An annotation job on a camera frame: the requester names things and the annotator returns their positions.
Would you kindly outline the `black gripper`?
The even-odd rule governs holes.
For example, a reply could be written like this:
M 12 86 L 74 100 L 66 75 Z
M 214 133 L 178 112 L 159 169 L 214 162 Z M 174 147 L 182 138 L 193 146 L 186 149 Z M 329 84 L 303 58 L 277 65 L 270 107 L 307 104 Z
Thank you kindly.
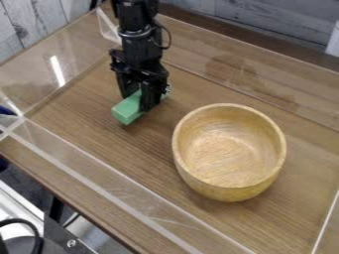
M 118 35 L 122 49 L 113 49 L 110 56 L 121 95 L 131 96 L 142 83 L 141 110 L 147 112 L 170 92 L 170 72 L 162 64 L 163 52 L 170 46 L 163 45 L 162 28 L 119 31 Z

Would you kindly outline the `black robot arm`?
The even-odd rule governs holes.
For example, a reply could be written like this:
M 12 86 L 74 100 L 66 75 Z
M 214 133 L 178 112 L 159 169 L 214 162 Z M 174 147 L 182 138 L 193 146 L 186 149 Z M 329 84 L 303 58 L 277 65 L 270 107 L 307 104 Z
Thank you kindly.
M 157 21 L 159 0 L 110 0 L 118 19 L 122 49 L 111 49 L 111 70 L 117 74 L 123 98 L 141 92 L 138 109 L 150 111 L 167 93 L 170 71 L 162 64 L 163 32 L 169 29 Z

